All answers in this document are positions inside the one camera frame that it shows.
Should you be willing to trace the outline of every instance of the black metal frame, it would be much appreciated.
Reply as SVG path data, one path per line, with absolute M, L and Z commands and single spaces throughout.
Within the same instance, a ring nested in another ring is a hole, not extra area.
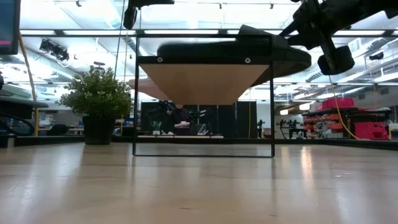
M 157 59 L 158 56 L 143 57 L 139 55 L 139 46 L 141 38 L 257 38 L 257 39 L 268 39 L 269 40 L 269 55 L 268 57 L 195 57 L 195 58 L 171 58 L 162 57 L 161 62 Z M 245 157 L 245 158 L 273 158 L 275 157 L 275 122 L 274 122 L 274 66 L 272 61 L 272 51 L 274 46 L 274 39 L 272 35 L 237 35 L 237 34 L 137 34 L 136 36 L 136 71 L 134 80 L 134 138 L 132 142 L 132 154 L 134 156 L 159 156 L 159 157 Z M 245 62 L 247 58 L 250 58 L 249 63 Z M 142 155 L 136 154 L 136 144 L 138 140 L 137 135 L 137 110 L 138 110 L 138 80 L 139 80 L 139 65 L 140 63 L 212 63 L 212 64 L 251 64 L 251 65 L 269 65 L 270 72 L 270 114 L 271 114 L 271 155 L 270 156 L 230 156 L 230 155 Z

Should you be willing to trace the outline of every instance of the wooden panel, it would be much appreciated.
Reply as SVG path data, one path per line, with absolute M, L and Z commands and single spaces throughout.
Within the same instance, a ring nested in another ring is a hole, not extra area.
M 135 90 L 135 80 L 129 80 L 128 85 Z M 138 80 L 138 91 L 145 93 L 148 96 L 156 98 L 158 100 L 169 100 L 167 96 L 159 89 L 159 87 L 150 78 L 144 78 Z
M 268 65 L 142 64 L 141 67 L 176 104 L 231 105 Z
M 138 144 L 137 152 L 256 155 L 269 148 Z M 397 223 L 396 152 L 300 145 L 276 152 L 274 159 L 237 159 L 134 157 L 126 143 L 3 149 L 0 223 Z

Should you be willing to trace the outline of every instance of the fluorescent light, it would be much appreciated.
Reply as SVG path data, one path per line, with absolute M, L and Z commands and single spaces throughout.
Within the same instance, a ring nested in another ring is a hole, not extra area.
M 262 30 L 262 31 L 268 32 L 268 33 L 274 34 L 274 35 L 279 35 L 282 32 L 282 30 Z M 238 30 L 228 30 L 227 34 L 238 34 L 238 32 L 239 32 Z
M 335 35 L 382 35 L 384 30 L 340 30 Z
M 361 75 L 363 75 L 363 74 L 362 73 L 357 73 L 357 74 L 354 74 L 354 75 L 350 75 L 348 77 L 342 78 L 341 80 L 338 80 L 337 82 L 338 83 L 348 82 L 348 81 L 354 80 L 355 78 L 360 77 Z
M 304 102 L 316 102 L 316 100 L 292 100 L 293 102 L 302 102 L 302 103 L 304 103 Z
M 306 103 L 306 104 L 303 104 L 303 105 L 299 106 L 300 110 L 309 110 L 310 107 L 311 107 L 310 103 Z
M 227 34 L 238 34 L 238 30 L 228 30 L 226 33 Z
M 344 94 L 350 94 L 350 93 L 355 93 L 356 91 L 362 90 L 364 87 L 359 87 L 359 88 L 355 88 L 353 90 L 348 90 L 347 92 L 345 92 Z
M 378 85 L 394 86 L 398 85 L 398 83 L 378 83 Z
M 218 34 L 218 30 L 145 30 L 146 34 Z
M 22 35 L 55 35 L 54 30 L 21 30 Z
M 384 82 L 388 80 L 392 80 L 398 78 L 398 72 L 392 73 L 392 74 L 387 74 L 387 75 L 382 75 L 379 78 L 375 78 L 374 81 L 379 83 L 379 82 Z
M 262 31 L 268 32 L 270 34 L 275 34 L 275 35 L 279 35 L 282 32 L 281 30 L 262 30 Z
M 325 94 L 322 94 L 322 95 L 318 96 L 317 98 L 318 99 L 327 99 L 327 98 L 331 98 L 331 97 L 334 97 L 333 93 L 325 93 Z
M 317 85 L 330 85 L 330 83 L 296 83 L 298 85 L 302 85 L 302 86 L 309 86 L 309 85 L 313 85 L 313 86 L 317 86 Z
M 289 111 L 288 110 L 281 110 L 279 113 L 280 113 L 280 115 L 288 115 Z
M 274 85 L 291 85 L 292 83 L 274 83 Z
M 298 99 L 305 98 L 305 97 L 310 97 L 310 96 L 313 96 L 313 95 L 315 95 L 315 93 L 309 93 L 309 94 L 302 93 L 302 94 L 299 94 L 297 96 L 294 96 L 293 99 L 298 100 Z
M 135 35 L 135 30 L 65 30 L 63 31 L 65 35 Z
M 337 83 L 337 85 L 359 85 L 359 86 L 368 86 L 374 85 L 373 83 Z

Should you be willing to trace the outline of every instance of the white ceiling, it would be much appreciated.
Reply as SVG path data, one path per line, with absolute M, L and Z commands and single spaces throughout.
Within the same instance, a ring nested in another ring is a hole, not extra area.
M 121 20 L 123 13 L 122 0 L 86 0 L 80 1 L 82 7 L 78 7 L 71 0 L 22 0 L 21 6 L 21 29 L 114 29 L 111 22 Z M 175 1 L 174 5 L 157 5 L 143 7 L 139 18 L 134 26 L 135 29 L 238 29 L 242 24 L 247 24 L 259 29 L 283 29 L 291 22 L 292 14 L 300 4 L 290 0 L 184 0 Z M 398 17 L 387 20 L 384 13 L 376 14 L 353 26 L 354 29 L 396 29 Z M 24 37 L 25 46 L 41 54 L 39 50 L 41 37 Z M 52 42 L 68 48 L 70 64 L 67 68 L 71 74 L 74 72 L 87 71 L 94 61 L 103 62 L 106 67 L 113 67 L 118 56 L 118 67 L 116 76 L 122 80 L 126 65 L 127 80 L 134 76 L 135 53 L 130 47 L 127 48 L 123 40 L 117 37 L 100 38 L 71 38 L 51 37 Z M 176 39 L 142 39 L 142 49 L 150 54 L 155 54 L 157 48 Z M 179 41 L 197 41 L 196 39 L 178 39 Z M 354 38 L 335 38 L 333 41 L 337 46 L 346 45 Z M 314 66 L 321 56 L 320 48 L 310 51 L 313 56 Z M 50 55 L 44 58 L 52 60 Z M 309 76 L 308 72 L 295 74 L 280 79 L 280 82 L 304 82 Z

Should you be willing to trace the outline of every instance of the black cable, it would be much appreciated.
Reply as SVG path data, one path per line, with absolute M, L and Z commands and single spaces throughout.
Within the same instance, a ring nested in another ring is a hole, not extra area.
M 114 65 L 114 76 L 113 78 L 116 79 L 116 71 L 118 70 L 118 60 L 119 60 L 119 48 L 120 48 L 120 38 L 122 35 L 122 27 L 123 27 L 123 16 L 124 16 L 124 5 L 126 3 L 126 0 L 123 0 L 123 8 L 122 8 L 122 16 L 120 18 L 120 28 L 119 28 L 119 40 L 118 40 L 118 51 L 116 52 L 116 63 Z
M 0 119 L 0 127 L 4 128 L 6 131 L 8 131 L 11 134 L 15 134 L 16 136 L 31 136 L 33 134 L 33 132 L 35 131 L 35 127 L 28 121 L 26 121 L 25 119 L 22 118 L 18 118 L 3 112 L 0 112 L 0 118 L 12 118 L 12 119 L 16 119 L 22 123 L 25 123 L 28 125 L 30 131 L 28 133 L 19 133 L 15 130 L 12 130 L 7 123 L 4 123 L 3 120 Z
M 40 56 L 38 56 L 38 57 L 34 60 L 34 62 L 37 61 L 38 59 L 42 58 L 45 54 L 46 54 L 46 52 L 41 53 Z

